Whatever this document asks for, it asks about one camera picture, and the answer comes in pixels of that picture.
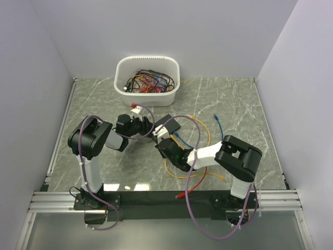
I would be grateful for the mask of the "black network switch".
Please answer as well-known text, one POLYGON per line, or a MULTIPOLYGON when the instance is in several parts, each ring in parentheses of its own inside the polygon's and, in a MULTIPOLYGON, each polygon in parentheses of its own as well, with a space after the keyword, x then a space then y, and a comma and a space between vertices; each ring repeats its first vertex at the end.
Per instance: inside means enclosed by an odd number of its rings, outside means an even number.
MULTIPOLYGON (((155 127, 164 124, 170 118, 172 118, 170 114, 165 115, 164 117, 155 122, 155 127)), ((172 119, 165 125, 165 128, 168 130, 169 134, 173 134, 181 128, 181 125, 175 119, 172 119)))

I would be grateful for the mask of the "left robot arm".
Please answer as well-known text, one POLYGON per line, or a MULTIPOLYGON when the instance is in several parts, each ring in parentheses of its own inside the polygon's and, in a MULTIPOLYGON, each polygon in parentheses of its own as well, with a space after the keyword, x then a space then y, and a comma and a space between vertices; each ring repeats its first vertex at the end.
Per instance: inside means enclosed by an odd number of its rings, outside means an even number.
POLYGON ((135 135, 150 136, 155 122, 145 116, 119 115, 116 126, 101 120, 96 115, 85 117, 68 137, 68 146, 76 156, 82 178, 81 191, 89 193, 86 203, 92 209, 104 205, 104 189, 99 170, 98 156, 106 146, 122 152, 135 135))

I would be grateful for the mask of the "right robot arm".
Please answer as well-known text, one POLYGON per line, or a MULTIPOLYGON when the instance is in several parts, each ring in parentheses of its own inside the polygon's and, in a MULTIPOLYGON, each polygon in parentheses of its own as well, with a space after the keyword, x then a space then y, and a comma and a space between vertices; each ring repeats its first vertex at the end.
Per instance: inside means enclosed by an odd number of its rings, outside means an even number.
POLYGON ((247 202, 247 192, 254 182, 262 151, 232 135, 214 145, 199 149, 182 149, 171 138, 156 145, 163 158, 184 172, 220 165, 234 176, 229 203, 240 208, 247 202))

